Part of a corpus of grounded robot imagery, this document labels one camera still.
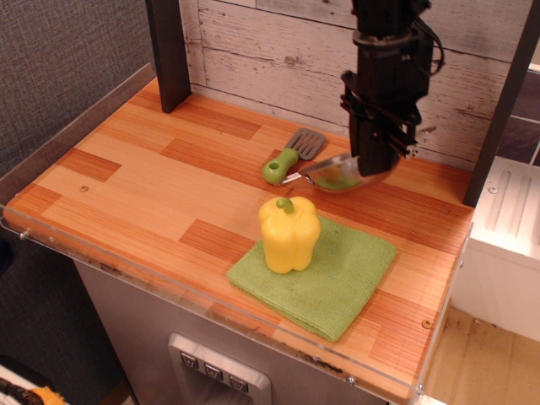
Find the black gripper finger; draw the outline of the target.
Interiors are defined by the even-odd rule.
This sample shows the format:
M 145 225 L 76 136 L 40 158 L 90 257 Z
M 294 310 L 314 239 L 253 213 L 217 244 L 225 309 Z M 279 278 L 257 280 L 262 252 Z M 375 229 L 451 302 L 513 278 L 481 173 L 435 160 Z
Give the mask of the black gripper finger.
M 351 154 L 358 156 L 359 173 L 363 177 L 391 172 L 400 159 L 389 143 L 393 122 L 375 113 L 368 116 L 363 111 L 353 111 L 349 117 Z

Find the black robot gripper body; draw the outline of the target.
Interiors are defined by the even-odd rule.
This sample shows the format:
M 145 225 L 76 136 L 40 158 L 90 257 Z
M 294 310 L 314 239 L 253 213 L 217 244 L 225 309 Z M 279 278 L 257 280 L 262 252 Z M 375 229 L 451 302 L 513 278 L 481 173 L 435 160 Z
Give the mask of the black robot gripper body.
M 342 75 L 341 107 L 348 113 L 375 113 L 392 121 L 390 145 L 399 156 L 409 156 L 422 122 L 417 103 L 429 92 L 434 74 L 435 39 L 426 33 L 402 33 L 386 38 L 356 33 L 357 71 Z

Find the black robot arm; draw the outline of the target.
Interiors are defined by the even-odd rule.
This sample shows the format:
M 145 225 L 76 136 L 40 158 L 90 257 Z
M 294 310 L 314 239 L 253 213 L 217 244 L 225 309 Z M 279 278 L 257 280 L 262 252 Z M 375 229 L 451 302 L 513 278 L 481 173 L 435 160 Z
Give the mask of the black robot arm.
M 351 154 L 363 177 L 394 169 L 416 143 L 439 40 L 420 18 L 428 1 L 355 1 L 357 69 L 342 76 Z

